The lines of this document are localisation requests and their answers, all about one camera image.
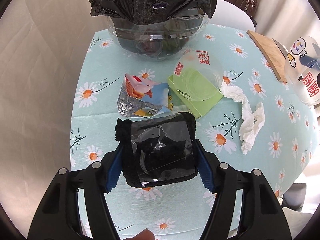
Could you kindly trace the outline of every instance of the curtain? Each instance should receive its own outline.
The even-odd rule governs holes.
[[[256,32],[287,48],[301,36],[320,44],[320,20],[307,0],[258,0]]]

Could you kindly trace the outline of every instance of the cutting board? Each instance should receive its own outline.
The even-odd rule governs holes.
[[[247,31],[247,34],[256,43],[256,45],[270,64],[270,67],[276,75],[278,81],[287,82],[284,76],[285,57],[283,56],[273,39],[252,31]]]

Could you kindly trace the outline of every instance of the metal screw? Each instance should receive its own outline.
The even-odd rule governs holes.
[[[101,166],[101,163],[100,163],[100,162],[94,162],[94,163],[92,163],[92,167],[95,168],[95,169],[99,168],[100,166]]]
[[[261,175],[261,171],[260,170],[253,170],[253,173],[257,176],[260,176]]]
[[[67,172],[67,169],[66,169],[66,168],[61,168],[61,169],[59,170],[59,174],[61,174],[61,175],[65,174],[66,172]]]
[[[227,163],[220,163],[220,168],[227,169],[229,168],[229,165]]]

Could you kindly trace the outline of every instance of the tablecloth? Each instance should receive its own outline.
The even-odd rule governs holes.
[[[206,151],[215,153],[221,162],[237,170],[261,169],[276,196],[281,196],[303,171],[319,144],[314,108],[302,104],[287,83],[277,81],[263,54],[243,31],[209,24],[200,35],[197,48],[221,61],[224,81],[244,91],[253,111],[258,102],[263,102],[266,122],[252,150],[243,155],[238,135],[241,104],[223,98],[197,120],[196,137]],[[142,60],[114,44],[107,30],[95,33],[75,95],[70,137],[72,170],[84,169],[116,149],[116,120],[125,119],[117,109],[124,74],[166,82],[175,63],[176,60]],[[174,109],[179,108],[182,102],[171,90],[169,95]],[[231,229],[239,222],[241,194],[238,191]],[[186,182],[146,189],[129,187],[121,175],[117,187],[106,195],[121,239],[145,228],[153,231],[156,239],[199,239],[214,199],[199,175]],[[79,208],[90,236],[82,191]]]

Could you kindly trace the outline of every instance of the clear plastic bowl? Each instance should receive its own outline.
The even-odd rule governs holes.
[[[181,57],[184,52],[192,50],[208,21],[201,9],[192,8],[166,22],[149,25],[108,17],[108,31],[113,42],[121,48],[137,56],[162,60]]]

